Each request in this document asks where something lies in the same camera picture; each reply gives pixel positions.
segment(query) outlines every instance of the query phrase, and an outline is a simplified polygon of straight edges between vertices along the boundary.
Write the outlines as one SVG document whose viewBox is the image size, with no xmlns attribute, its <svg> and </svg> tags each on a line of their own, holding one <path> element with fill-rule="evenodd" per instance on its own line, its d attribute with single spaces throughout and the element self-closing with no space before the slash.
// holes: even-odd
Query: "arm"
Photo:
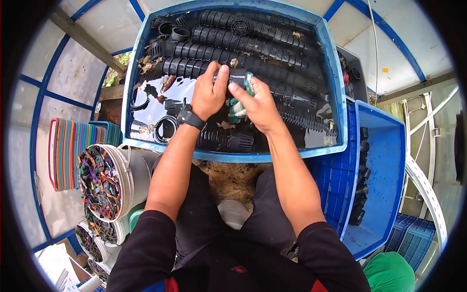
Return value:
<svg viewBox="0 0 467 292">
<path fill-rule="evenodd" d="M 277 111 L 269 87 L 254 77 L 251 83 L 254 97 L 236 84 L 230 84 L 229 90 L 268 139 L 279 201 L 298 236 L 308 225 L 325 221 L 318 187 Z"/>
<path fill-rule="evenodd" d="M 213 85 L 217 69 L 220 71 Z M 198 77 L 191 106 L 200 119 L 206 121 L 222 107 L 226 100 L 228 78 L 229 67 L 221 67 L 216 62 L 209 64 L 206 73 Z M 152 176 L 145 211 L 160 211 L 176 221 L 188 190 L 191 160 L 199 132 L 187 124 L 182 124 L 175 132 Z"/>
</svg>

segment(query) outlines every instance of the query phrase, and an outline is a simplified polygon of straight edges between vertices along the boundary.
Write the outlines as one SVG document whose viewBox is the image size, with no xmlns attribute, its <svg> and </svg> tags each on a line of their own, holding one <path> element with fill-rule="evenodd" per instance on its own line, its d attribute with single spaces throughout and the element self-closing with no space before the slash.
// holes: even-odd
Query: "green cloth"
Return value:
<svg viewBox="0 0 467 292">
<path fill-rule="evenodd" d="M 371 292 L 413 292 L 415 274 L 412 267 L 395 251 L 374 256 L 363 267 Z"/>
</svg>

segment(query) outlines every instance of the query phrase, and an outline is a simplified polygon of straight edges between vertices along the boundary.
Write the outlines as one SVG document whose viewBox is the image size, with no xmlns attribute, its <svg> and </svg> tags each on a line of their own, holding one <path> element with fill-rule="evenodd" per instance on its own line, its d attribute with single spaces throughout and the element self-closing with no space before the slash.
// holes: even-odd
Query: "hand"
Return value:
<svg viewBox="0 0 467 292">
<path fill-rule="evenodd" d="M 217 74 L 216 83 L 213 84 L 214 73 Z M 227 82 L 229 80 L 229 67 L 211 62 L 206 72 L 196 79 L 195 92 L 191 100 L 193 112 L 203 121 L 220 110 L 226 101 Z"/>
<path fill-rule="evenodd" d="M 282 125 L 285 126 L 277 111 L 269 86 L 255 77 L 251 78 L 251 85 L 255 93 L 254 97 L 236 83 L 229 84 L 229 91 L 243 104 L 247 110 L 248 118 L 255 124 L 256 128 L 268 135 L 276 129 L 282 128 Z"/>
</svg>

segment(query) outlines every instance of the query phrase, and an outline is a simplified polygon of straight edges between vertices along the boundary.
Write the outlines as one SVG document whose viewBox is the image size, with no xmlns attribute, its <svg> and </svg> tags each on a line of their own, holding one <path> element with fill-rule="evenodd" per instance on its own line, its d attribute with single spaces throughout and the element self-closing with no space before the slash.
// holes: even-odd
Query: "blue crate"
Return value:
<svg viewBox="0 0 467 292">
<path fill-rule="evenodd" d="M 123 142 L 125 145 L 148 149 L 151 151 L 164 152 L 167 148 L 156 142 L 140 141 L 130 138 L 130 126 L 133 120 L 130 110 L 130 104 L 133 97 L 133 87 L 136 83 L 138 76 L 137 60 L 141 58 L 145 41 L 149 36 L 151 30 L 151 22 L 158 15 L 178 14 L 185 11 L 195 11 L 201 9 L 222 9 L 222 8 L 249 8 L 263 13 L 273 13 L 280 11 L 281 15 L 298 20 L 314 26 L 316 35 L 319 39 L 321 47 L 323 48 L 325 59 L 324 66 L 328 71 L 328 87 L 331 97 L 331 108 L 334 113 L 334 121 L 338 125 L 339 142 L 335 146 L 322 147 L 316 149 L 306 149 L 300 151 L 302 158 L 316 157 L 330 153 L 342 152 L 347 147 L 347 115 L 346 115 L 346 96 L 344 89 L 344 79 L 342 77 L 342 70 L 340 69 L 340 61 L 337 55 L 336 46 L 333 37 L 329 30 L 327 22 L 312 12 L 293 7 L 284 3 L 274 0 L 236 0 L 235 2 L 225 2 L 220 0 L 197 0 L 187 1 L 181 4 L 175 4 L 157 11 L 153 11 L 144 19 L 136 41 L 133 46 L 133 52 L 128 63 L 127 75 L 125 77 L 125 88 L 123 94 L 123 106 L 121 115 L 121 130 L 123 132 Z M 219 161 L 229 163 L 262 163 L 271 162 L 271 155 L 268 154 L 233 154 L 233 153 L 219 153 L 214 151 L 195 150 L 193 154 L 194 159 Z"/>
<path fill-rule="evenodd" d="M 407 228 L 416 220 L 414 216 L 398 213 L 383 252 L 397 251 L 401 246 Z"/>
<path fill-rule="evenodd" d="M 354 258 L 360 260 L 388 240 L 394 225 L 404 183 L 405 125 L 360 100 L 348 108 L 355 112 L 358 131 L 360 127 L 368 128 L 370 145 L 367 167 L 371 175 L 366 181 L 365 216 L 360 226 L 348 225 L 342 238 Z"/>
<path fill-rule="evenodd" d="M 435 231 L 435 223 L 423 219 L 416 219 L 407 228 L 398 253 L 404 257 L 414 272 L 425 257 L 435 236 Z"/>
<path fill-rule="evenodd" d="M 318 185 L 321 209 L 326 221 L 336 228 L 342 240 L 354 201 L 359 160 L 360 130 L 355 111 L 347 113 L 348 142 L 344 152 L 312 157 L 305 160 Z"/>
</svg>

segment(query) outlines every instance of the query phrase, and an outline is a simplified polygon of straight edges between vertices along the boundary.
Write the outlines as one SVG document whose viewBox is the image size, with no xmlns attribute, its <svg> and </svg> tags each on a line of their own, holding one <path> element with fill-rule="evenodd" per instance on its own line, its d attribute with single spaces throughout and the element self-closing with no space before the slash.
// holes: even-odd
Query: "black wristwatch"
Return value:
<svg viewBox="0 0 467 292">
<path fill-rule="evenodd" d="M 191 104 L 186 104 L 177 115 L 178 124 L 188 124 L 194 126 L 200 130 L 204 129 L 206 122 L 200 119 L 194 112 L 191 110 Z"/>
</svg>

